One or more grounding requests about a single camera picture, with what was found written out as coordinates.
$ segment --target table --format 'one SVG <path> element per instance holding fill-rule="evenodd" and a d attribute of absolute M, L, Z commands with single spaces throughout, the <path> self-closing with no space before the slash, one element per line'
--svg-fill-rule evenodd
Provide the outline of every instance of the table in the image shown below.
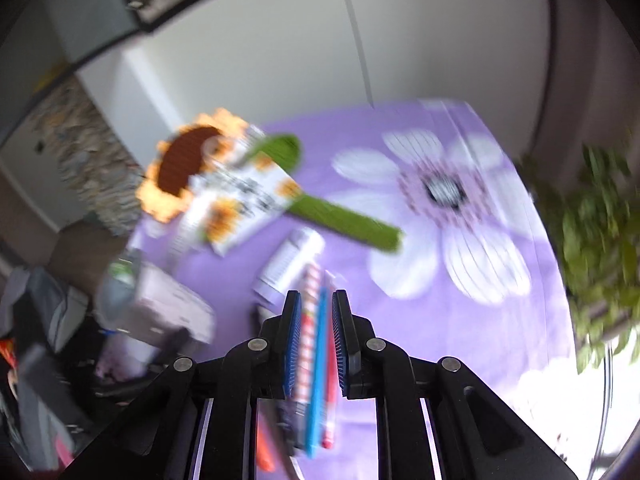
<path fill-rule="evenodd" d="M 471 107 L 443 100 L 363 106 L 264 130 L 300 138 L 294 177 L 306 192 L 405 232 L 401 251 L 385 254 L 318 229 L 326 240 L 319 263 L 340 276 L 354 314 L 409 355 L 458 357 L 555 446 L 561 422 L 539 398 L 575 375 L 564 287 L 525 187 Z M 153 238 L 153 222 L 143 219 L 136 235 L 146 257 L 162 265 L 176 223 Z M 224 260 L 203 246 L 181 261 L 174 276 L 217 316 L 215 340 L 200 360 L 251 337 L 255 279 L 301 223 L 283 216 Z M 373 403 L 341 402 L 338 421 L 336 448 L 301 459 L 305 477 L 376 478 Z"/>

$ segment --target blue pen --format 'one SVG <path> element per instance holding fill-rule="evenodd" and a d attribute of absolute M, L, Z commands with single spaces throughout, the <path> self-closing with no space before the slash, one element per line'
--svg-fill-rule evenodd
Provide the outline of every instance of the blue pen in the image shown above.
<path fill-rule="evenodd" d="M 306 415 L 306 454 L 313 458 L 322 441 L 322 412 L 324 410 L 324 393 L 326 391 L 326 331 L 328 293 L 326 287 L 320 292 L 318 304 L 318 331 L 316 335 L 316 362 L 314 364 L 313 388 L 311 403 Z"/>

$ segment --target white container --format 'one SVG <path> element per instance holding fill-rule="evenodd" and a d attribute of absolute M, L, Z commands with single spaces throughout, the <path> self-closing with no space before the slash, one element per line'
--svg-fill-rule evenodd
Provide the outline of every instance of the white container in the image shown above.
<path fill-rule="evenodd" d="M 296 229 L 264 267 L 254 290 L 269 303 L 278 303 L 322 250 L 320 233 L 309 227 Z"/>

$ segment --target red and white striped pen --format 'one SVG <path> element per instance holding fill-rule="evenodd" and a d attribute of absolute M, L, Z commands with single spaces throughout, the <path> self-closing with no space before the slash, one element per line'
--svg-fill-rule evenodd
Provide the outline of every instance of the red and white striped pen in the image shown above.
<path fill-rule="evenodd" d="M 335 441 L 335 410 L 338 402 L 338 361 L 335 355 L 333 302 L 335 292 L 335 280 L 330 273 L 326 273 L 327 293 L 329 294 L 329 308 L 327 309 L 327 352 L 326 352 L 326 393 L 325 393 L 325 418 L 322 447 L 331 449 Z"/>
<path fill-rule="evenodd" d="M 316 333 L 318 328 L 318 301 L 320 297 L 321 272 L 317 263 L 306 266 L 302 289 L 302 319 L 300 345 L 294 384 L 293 401 L 296 411 L 294 430 L 296 446 L 304 449 L 306 435 L 306 409 L 311 402 L 313 366 L 316 357 Z"/>

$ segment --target metal pivot bolt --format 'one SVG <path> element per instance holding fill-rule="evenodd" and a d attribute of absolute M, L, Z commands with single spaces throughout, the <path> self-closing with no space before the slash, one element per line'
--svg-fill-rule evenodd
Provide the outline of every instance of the metal pivot bolt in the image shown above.
<path fill-rule="evenodd" d="M 177 372 L 186 372 L 193 366 L 193 361 L 188 357 L 180 357 L 174 361 L 174 369 Z"/>
<path fill-rule="evenodd" d="M 455 357 L 445 357 L 442 360 L 442 367 L 449 372 L 457 372 L 460 370 L 460 361 L 458 361 Z"/>
<path fill-rule="evenodd" d="M 249 350 L 259 352 L 260 350 L 267 348 L 267 342 L 264 339 L 256 338 L 251 339 L 247 346 L 249 347 Z"/>
<path fill-rule="evenodd" d="M 372 337 L 367 341 L 367 348 L 375 350 L 376 352 L 380 352 L 381 350 L 384 350 L 385 346 L 386 346 L 386 343 L 379 337 Z"/>

